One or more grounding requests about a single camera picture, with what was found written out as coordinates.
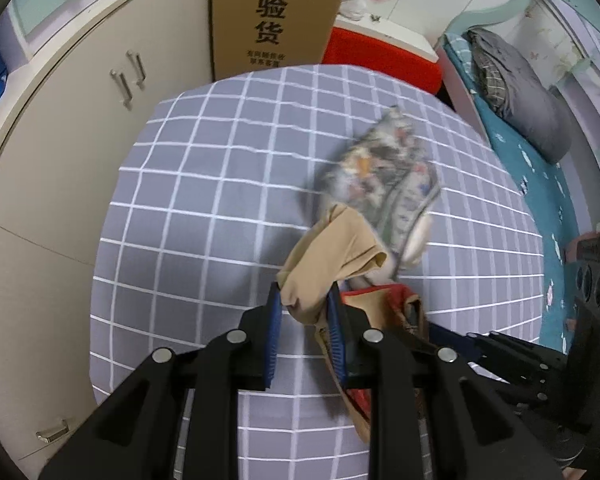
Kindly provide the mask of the large cardboard box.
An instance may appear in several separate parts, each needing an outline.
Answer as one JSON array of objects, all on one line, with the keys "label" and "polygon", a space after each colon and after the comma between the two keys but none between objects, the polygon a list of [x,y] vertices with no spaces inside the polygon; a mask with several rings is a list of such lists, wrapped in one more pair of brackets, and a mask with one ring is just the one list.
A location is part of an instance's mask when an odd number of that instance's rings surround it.
[{"label": "large cardboard box", "polygon": [[210,0],[213,76],[322,62],[341,0]]}]

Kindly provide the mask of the floral patterned wrapper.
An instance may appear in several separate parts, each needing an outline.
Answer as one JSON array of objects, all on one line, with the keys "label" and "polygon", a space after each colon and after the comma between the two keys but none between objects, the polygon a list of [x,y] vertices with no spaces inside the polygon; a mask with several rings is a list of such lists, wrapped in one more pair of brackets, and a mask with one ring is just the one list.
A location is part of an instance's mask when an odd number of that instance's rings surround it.
[{"label": "floral patterned wrapper", "polygon": [[362,214],[389,253],[376,275],[396,278],[422,260],[439,194],[426,146],[407,114],[392,106],[326,174],[321,207],[340,203]]}]

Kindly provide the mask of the white plastic bag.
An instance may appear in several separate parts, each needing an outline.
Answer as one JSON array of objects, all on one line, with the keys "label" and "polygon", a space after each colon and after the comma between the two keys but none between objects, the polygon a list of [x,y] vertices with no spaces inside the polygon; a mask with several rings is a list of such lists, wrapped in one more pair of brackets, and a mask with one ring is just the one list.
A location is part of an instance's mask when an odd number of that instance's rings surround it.
[{"label": "white plastic bag", "polygon": [[347,20],[359,22],[366,14],[365,0],[341,0],[339,14]]}]

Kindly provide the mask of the white low cabinet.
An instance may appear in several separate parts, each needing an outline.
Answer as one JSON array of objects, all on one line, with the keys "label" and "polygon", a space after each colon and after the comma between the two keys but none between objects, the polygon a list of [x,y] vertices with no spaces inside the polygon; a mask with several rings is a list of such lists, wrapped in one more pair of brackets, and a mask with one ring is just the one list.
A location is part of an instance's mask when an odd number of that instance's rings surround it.
[{"label": "white low cabinet", "polygon": [[208,0],[98,0],[0,102],[0,479],[34,479],[94,410],[100,231],[157,104],[211,79]]}]

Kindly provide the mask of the purple checked tablecloth table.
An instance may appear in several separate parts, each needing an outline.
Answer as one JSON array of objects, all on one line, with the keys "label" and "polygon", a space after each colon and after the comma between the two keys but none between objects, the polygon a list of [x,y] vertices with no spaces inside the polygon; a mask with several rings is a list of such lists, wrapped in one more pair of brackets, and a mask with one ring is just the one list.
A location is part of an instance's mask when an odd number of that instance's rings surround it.
[{"label": "purple checked tablecloth table", "polygon": [[96,399],[151,350],[200,348],[262,304],[320,214],[324,174],[393,106],[441,184],[422,262],[401,282],[454,332],[537,340],[542,238],[477,131],[435,96],[370,70],[262,70],[160,102],[122,164],[92,287]]}]

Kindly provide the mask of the red covered low bench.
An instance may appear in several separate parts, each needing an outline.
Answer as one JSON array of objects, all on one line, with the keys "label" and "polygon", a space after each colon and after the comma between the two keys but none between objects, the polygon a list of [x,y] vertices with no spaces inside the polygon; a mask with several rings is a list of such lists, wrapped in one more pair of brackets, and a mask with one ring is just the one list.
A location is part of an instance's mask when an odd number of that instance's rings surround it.
[{"label": "red covered low bench", "polygon": [[369,16],[359,22],[337,18],[322,63],[368,68],[431,94],[443,82],[439,57],[424,36]]}]

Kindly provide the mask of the beige cloth rag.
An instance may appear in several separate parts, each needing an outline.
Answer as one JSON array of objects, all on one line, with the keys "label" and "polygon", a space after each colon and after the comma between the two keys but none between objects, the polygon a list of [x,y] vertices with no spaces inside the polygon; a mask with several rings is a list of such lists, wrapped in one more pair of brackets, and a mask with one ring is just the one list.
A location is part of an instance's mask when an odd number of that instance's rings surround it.
[{"label": "beige cloth rag", "polygon": [[392,255],[362,214],[333,204],[292,248],[277,273],[280,301],[296,321],[314,325],[332,284],[385,272],[391,263]]}]

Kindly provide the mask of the teal quilted bed mattress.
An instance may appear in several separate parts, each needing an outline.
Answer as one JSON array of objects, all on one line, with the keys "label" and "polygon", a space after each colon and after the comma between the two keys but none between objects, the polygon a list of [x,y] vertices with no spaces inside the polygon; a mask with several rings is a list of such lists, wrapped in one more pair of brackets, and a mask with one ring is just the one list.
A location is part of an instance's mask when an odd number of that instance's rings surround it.
[{"label": "teal quilted bed mattress", "polygon": [[495,154],[519,188],[542,236],[545,306],[540,344],[568,352],[574,336],[567,321],[576,316],[574,266],[566,260],[566,248],[578,235],[576,212],[562,166],[550,164],[513,127],[499,118],[480,96],[472,73],[470,44],[460,35],[443,39],[443,50],[460,75]]}]

